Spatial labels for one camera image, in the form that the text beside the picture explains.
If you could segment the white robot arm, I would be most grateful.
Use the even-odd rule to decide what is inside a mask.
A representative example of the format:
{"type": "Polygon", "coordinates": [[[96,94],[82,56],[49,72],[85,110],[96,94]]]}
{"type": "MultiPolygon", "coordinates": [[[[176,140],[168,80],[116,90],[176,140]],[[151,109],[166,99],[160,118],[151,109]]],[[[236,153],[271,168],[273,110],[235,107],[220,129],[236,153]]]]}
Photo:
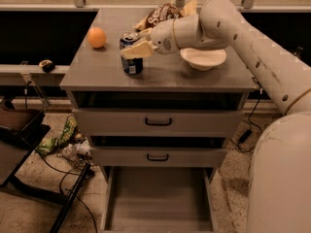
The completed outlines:
{"type": "Polygon", "coordinates": [[[139,33],[127,59],[231,46],[282,117],[260,135],[249,182],[247,233],[311,233],[311,69],[252,26],[229,0],[139,33]]]}

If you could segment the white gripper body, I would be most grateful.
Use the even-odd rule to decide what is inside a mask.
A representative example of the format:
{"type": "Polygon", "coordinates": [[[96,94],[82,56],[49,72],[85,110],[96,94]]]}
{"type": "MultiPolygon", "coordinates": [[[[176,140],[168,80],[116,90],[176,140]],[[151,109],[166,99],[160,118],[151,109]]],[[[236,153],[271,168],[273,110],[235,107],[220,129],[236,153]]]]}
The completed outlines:
{"type": "Polygon", "coordinates": [[[155,51],[160,54],[170,54],[178,50],[173,34],[174,20],[160,22],[152,29],[150,39],[156,46],[155,51]]]}

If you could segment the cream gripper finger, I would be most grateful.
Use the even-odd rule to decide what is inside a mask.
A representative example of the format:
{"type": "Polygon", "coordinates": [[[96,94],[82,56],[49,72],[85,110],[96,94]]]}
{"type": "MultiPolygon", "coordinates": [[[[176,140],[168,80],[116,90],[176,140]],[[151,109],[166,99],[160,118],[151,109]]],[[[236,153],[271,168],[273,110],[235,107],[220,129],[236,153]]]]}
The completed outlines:
{"type": "Polygon", "coordinates": [[[150,38],[150,35],[152,33],[153,29],[152,28],[147,28],[145,30],[142,30],[138,33],[138,36],[140,38],[146,38],[146,39],[149,39],[150,38]]]}
{"type": "Polygon", "coordinates": [[[121,56],[125,59],[150,57],[154,54],[154,46],[151,41],[144,40],[122,49],[121,56]]]}

